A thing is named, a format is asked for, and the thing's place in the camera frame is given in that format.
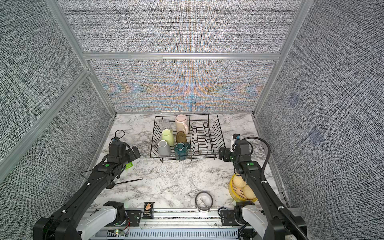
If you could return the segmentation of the pink iridescent mug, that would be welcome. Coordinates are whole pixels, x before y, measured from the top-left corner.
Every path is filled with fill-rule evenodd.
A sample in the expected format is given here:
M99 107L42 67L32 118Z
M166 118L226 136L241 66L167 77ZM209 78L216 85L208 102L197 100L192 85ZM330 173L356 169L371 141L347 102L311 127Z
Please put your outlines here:
M186 115L177 115L175 117L175 124L177 132L184 132L186 136L189 134L189 124Z

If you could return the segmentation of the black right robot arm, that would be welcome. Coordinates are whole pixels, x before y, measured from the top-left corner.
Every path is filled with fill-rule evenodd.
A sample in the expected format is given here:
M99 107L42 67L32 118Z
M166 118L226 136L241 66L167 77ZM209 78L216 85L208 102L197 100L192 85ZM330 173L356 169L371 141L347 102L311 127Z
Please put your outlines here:
M259 140L266 145L268 152L262 166L252 161L252 144L249 140ZM235 140L233 147L219 149L219 159L233 163L234 172L251 188L264 211L261 213L253 204L238 203L238 222L244 226L252 226L263 240L307 240L307 225L304 219L294 216L266 179L265 169L270 156L270 145L259 137Z

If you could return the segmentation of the amber glass cup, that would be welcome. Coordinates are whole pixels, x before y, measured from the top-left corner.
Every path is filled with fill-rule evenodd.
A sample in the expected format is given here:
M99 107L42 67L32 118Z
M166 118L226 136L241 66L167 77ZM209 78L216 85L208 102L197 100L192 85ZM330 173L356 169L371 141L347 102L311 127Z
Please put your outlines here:
M186 134L183 131L177 132L176 141L177 143L186 143L187 142Z

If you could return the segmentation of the black wire dish rack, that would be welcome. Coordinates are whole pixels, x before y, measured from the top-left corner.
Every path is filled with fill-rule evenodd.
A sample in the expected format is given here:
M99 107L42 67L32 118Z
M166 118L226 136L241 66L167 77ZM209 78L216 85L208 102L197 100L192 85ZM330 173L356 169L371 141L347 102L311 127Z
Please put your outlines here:
M170 147L172 154L169 157L160 157L158 142L162 140L162 131L159 127L159 120L167 118L172 124L174 138L177 130L175 124L176 116L156 116L154 118L153 135L151 142L150 157L164 161L179 161L175 156L175 147ZM192 114L187 115L189 134L187 143L191 145L186 160L193 159L216 159L219 156L219 149L225 147L225 140L218 114Z

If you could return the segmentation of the white cream mug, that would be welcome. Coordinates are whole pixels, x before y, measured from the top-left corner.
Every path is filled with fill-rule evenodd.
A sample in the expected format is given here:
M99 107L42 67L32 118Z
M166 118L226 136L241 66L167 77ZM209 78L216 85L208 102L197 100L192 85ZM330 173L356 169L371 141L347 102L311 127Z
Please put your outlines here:
M169 157L172 154L171 148L166 140L158 142L158 152L160 157Z

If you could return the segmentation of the light green mug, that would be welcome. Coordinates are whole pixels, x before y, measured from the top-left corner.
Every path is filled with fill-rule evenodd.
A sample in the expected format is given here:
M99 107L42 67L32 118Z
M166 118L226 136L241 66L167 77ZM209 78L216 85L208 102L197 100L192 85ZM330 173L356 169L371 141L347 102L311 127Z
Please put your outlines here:
M163 130L162 131L162 140L166 141L170 147L173 147L175 145L173 131L170 129Z

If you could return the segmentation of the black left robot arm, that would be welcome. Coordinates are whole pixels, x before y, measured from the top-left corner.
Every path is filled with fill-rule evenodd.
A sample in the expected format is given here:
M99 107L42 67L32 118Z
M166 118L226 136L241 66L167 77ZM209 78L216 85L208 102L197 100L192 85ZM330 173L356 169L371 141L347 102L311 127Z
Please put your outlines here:
M128 163L139 159L141 154L136 146L113 138L109 144L109 153L92 170L86 183L58 210L48 218L40 218L33 227L34 240L87 240L107 221L123 222L125 220L124 205L113 203L93 215L95 218L85 226L79 223L87 209L97 196L114 184L126 169Z

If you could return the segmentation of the dark green mug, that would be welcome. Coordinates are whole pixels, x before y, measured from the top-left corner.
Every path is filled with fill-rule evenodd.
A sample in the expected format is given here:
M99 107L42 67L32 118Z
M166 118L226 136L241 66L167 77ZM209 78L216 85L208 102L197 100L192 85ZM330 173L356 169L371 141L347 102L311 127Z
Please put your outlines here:
M177 143L175 145L175 156L177 160L184 161L187 159L188 150L191 145L189 143Z

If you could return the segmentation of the clear glass tumbler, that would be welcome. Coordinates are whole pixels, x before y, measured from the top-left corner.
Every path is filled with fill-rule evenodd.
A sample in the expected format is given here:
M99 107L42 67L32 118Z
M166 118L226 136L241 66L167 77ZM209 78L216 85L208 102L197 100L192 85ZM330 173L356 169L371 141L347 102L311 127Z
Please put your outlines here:
M166 129L171 130L172 129L172 124L171 124L169 119L161 118L159 120L159 127L160 127L161 131L166 130Z

